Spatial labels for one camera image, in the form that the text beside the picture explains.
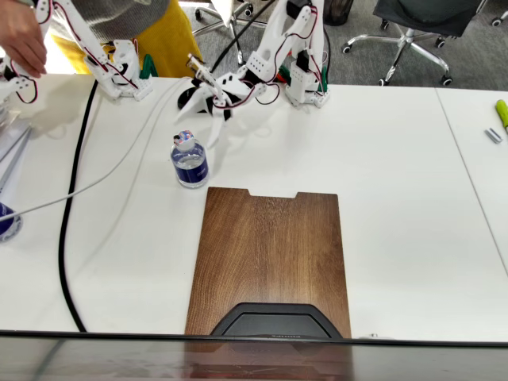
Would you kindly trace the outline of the person's left hand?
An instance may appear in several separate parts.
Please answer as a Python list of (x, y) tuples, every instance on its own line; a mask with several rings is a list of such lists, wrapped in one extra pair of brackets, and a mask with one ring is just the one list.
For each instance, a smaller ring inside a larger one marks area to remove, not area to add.
[(47, 50), (32, 8), (19, 1), (1, 1), (1, 47), (30, 76), (46, 73)]

